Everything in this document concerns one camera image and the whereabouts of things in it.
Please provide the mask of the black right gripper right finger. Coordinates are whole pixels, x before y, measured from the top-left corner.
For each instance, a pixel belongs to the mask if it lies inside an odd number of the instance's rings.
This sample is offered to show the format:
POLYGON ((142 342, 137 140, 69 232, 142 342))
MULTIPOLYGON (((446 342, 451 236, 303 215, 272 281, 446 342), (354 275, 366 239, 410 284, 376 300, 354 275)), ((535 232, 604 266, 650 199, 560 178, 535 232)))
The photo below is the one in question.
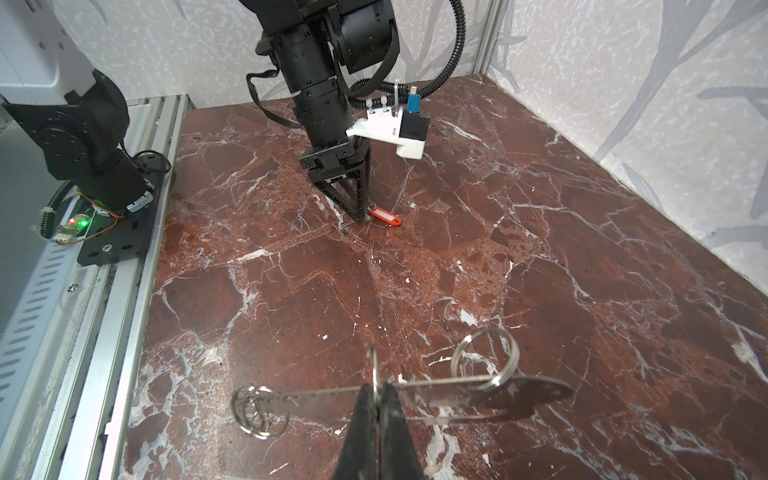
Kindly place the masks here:
POLYGON ((380 396, 379 478, 385 480, 425 478, 398 393, 391 384, 383 387, 380 396))

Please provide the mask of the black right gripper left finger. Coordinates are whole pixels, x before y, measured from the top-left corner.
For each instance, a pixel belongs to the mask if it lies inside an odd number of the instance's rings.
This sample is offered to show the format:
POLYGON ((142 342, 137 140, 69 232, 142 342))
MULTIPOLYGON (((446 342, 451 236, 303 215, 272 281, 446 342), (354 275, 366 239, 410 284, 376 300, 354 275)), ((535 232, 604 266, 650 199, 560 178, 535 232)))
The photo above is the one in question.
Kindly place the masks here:
POLYGON ((349 431, 339 455, 333 480, 374 480, 377 473, 378 405, 374 388, 363 385, 355 402, 349 431))

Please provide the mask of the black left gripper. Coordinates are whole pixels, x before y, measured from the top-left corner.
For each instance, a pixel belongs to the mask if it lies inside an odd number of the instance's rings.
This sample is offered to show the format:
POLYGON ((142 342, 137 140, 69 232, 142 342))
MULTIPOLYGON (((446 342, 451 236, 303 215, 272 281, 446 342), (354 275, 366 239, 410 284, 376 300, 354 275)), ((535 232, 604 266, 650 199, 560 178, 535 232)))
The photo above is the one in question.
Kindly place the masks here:
POLYGON ((366 218, 370 185, 370 140, 347 137, 306 151, 299 159, 309 179, 352 221, 366 218))

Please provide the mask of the key with red tag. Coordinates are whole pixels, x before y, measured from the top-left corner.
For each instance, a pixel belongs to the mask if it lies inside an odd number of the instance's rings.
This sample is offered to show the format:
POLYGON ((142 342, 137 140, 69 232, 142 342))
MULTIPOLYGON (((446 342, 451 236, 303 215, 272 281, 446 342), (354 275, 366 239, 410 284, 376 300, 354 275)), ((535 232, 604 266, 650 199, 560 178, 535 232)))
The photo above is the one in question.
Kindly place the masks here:
POLYGON ((372 207, 353 210, 351 213, 344 212, 343 214, 340 214, 336 228, 338 230, 343 230, 355 224, 369 222, 381 222, 388 227, 400 227, 402 225, 402 219, 399 216, 381 207, 372 207))

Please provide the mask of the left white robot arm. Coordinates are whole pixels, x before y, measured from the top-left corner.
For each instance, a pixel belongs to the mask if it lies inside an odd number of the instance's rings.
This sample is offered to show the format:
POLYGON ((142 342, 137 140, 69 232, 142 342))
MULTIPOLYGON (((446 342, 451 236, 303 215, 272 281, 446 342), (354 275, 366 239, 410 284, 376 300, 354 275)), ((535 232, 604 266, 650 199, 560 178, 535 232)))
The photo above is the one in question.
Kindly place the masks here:
MULTIPOLYGON (((311 182, 351 218, 366 216, 370 141, 353 134, 350 104, 383 83, 399 36, 387 1, 250 1, 263 27, 257 51, 294 97, 292 129, 307 134, 311 182)), ((44 1, 1 5, 1 103, 43 150, 56 179, 105 212, 152 200, 137 159, 122 147, 125 97, 72 41, 44 1)))

